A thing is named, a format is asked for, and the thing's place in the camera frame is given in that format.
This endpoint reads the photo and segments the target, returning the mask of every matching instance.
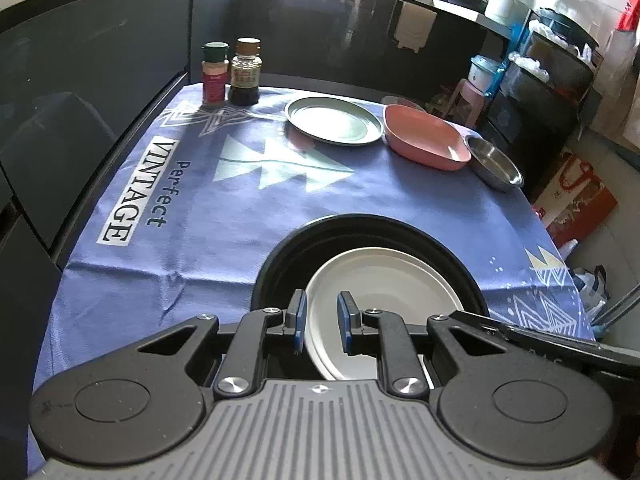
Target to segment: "light green plate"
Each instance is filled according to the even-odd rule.
[[[375,142],[382,136],[382,125],[372,113],[343,99],[303,97],[289,102],[287,119],[309,137],[342,146]]]

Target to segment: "seasoning jar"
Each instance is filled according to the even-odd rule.
[[[258,57],[260,40],[239,38],[236,56],[231,60],[231,88],[229,101],[235,105],[255,105],[260,99],[258,80],[262,60]]]
[[[225,104],[225,83],[229,46],[221,41],[207,43],[202,47],[202,104],[220,107]]]

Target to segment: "ribbed gray panel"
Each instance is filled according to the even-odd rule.
[[[590,480],[593,461],[557,470],[485,462],[452,441],[420,402],[395,400],[376,381],[267,381],[253,397],[220,402],[173,452],[116,470],[49,461],[39,480]]]

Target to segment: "blue lid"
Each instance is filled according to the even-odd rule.
[[[483,70],[486,70],[487,72],[491,72],[492,74],[495,74],[498,70],[498,67],[500,66],[500,63],[498,63],[497,61],[484,56],[473,56],[471,58],[471,63],[473,63],[477,67],[482,68]]]

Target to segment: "bottle label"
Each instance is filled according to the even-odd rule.
[[[226,72],[222,74],[202,74],[202,101],[219,103],[225,100]]]
[[[231,86],[236,88],[254,88],[258,86],[260,79],[260,67],[255,68],[231,68]]]

